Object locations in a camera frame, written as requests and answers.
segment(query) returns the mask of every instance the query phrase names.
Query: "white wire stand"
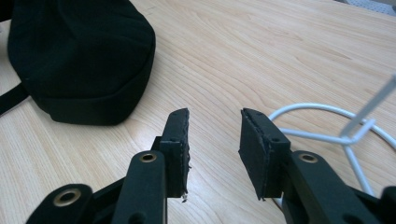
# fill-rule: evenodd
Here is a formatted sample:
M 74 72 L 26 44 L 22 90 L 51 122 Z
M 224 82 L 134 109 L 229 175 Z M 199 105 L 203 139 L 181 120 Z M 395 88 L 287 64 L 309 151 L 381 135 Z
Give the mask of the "white wire stand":
M 387 96 L 390 95 L 395 89 L 396 74 L 392 76 L 391 80 L 356 115 L 349 111 L 331 105 L 302 103 L 284 106 L 275 111 L 268 118 L 270 120 L 274 120 L 284 113 L 298 109 L 326 110 L 350 118 L 350 122 L 340 132 L 339 136 L 331 136 L 321 133 L 309 133 L 285 128 L 280 128 L 280 131 L 288 135 L 341 145 L 346 153 L 346 157 L 350 165 L 352 166 L 352 170 L 355 173 L 355 176 L 358 178 L 362 190 L 367 194 L 374 196 L 373 190 L 370 187 L 367 178 L 364 175 L 361 166 L 359 165 L 358 159 L 353 153 L 351 146 L 358 143 L 369 131 L 373 131 L 374 133 L 378 134 L 382 139 L 384 139 L 391 147 L 393 147 L 393 149 L 396 150 L 396 140 L 388 133 L 375 126 L 375 119 L 365 119 L 367 115 L 369 115 L 379 104 L 381 104 L 385 100 L 385 98 L 387 98 Z M 361 125 L 361 127 L 353 134 L 352 131 L 358 125 Z M 282 199 L 274 199 L 274 201 L 279 207 L 282 207 Z

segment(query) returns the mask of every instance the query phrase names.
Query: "black bag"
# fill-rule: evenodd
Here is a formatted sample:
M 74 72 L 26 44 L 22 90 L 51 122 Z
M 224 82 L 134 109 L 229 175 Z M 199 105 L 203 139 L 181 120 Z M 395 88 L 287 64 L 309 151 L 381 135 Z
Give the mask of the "black bag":
M 7 50 L 21 84 L 0 115 L 30 95 L 53 120 L 114 125 L 147 86 L 155 34 L 128 0 L 15 0 Z

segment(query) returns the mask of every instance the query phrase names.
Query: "wood grain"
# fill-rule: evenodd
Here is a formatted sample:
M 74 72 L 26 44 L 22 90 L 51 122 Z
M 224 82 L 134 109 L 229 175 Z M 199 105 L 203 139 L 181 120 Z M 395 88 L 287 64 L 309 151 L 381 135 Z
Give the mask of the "wood grain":
M 170 112 L 191 112 L 189 200 L 168 201 L 169 223 L 285 223 L 259 202 L 237 153 L 240 110 L 267 115 L 315 102 L 356 112 L 396 72 L 396 18 L 330 0 L 132 1 L 157 36 L 148 87 L 115 127 L 57 123 L 32 99 L 0 118 L 0 223 L 22 223 L 44 197 L 68 183 L 98 190 L 126 174 L 149 150 Z M 7 60 L 0 23 L 0 93 L 19 79 Z M 396 94 L 371 117 L 396 133 Z M 279 127 L 338 134 L 347 119 L 296 111 Z M 292 149 L 323 156 L 359 188 L 339 146 L 291 137 Z M 396 185 L 396 153 L 369 133 L 356 146 L 375 194 Z

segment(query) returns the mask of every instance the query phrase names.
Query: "hole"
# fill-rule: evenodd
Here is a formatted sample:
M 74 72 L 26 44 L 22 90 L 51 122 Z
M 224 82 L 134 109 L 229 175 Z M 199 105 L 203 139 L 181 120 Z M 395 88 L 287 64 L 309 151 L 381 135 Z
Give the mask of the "hole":
M 350 214 L 344 214 L 343 220 L 348 224 L 363 224 L 360 218 L 352 216 Z
M 147 153 L 140 157 L 142 162 L 152 162 L 157 160 L 157 156 L 155 154 Z
M 129 218 L 129 224 L 143 224 L 145 223 L 146 216 L 143 213 L 134 213 Z
M 66 189 L 56 195 L 53 204 L 58 207 L 64 207 L 76 202 L 81 196 L 79 189 Z
M 60 198 L 60 200 L 61 200 L 61 202 L 66 202 L 66 201 L 73 199 L 75 196 L 76 196 L 76 194 L 74 192 L 67 192 L 65 195 L 63 195 Z
M 309 162 L 309 163 L 318 162 L 318 158 L 316 158 L 315 156 L 310 155 L 310 154 L 303 153 L 303 154 L 300 154 L 298 157 L 300 158 L 300 160 L 305 161 L 305 162 Z

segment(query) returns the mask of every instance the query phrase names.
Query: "metal grommet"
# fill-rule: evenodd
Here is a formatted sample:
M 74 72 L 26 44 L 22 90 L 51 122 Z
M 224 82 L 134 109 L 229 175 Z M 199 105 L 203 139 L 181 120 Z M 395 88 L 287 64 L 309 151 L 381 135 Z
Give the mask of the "metal grommet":
M 157 156 L 152 153 L 146 153 L 140 157 L 140 160 L 142 162 L 152 162 L 152 161 L 157 160 Z
M 79 189 L 66 189 L 56 195 L 53 204 L 58 207 L 64 207 L 74 203 L 79 197 L 81 197 L 81 191 Z
M 298 155 L 298 158 L 302 161 L 309 162 L 309 163 L 318 162 L 318 158 L 316 158 L 315 156 L 313 156 L 311 154 L 307 154 L 307 153 L 302 153 L 302 154 Z

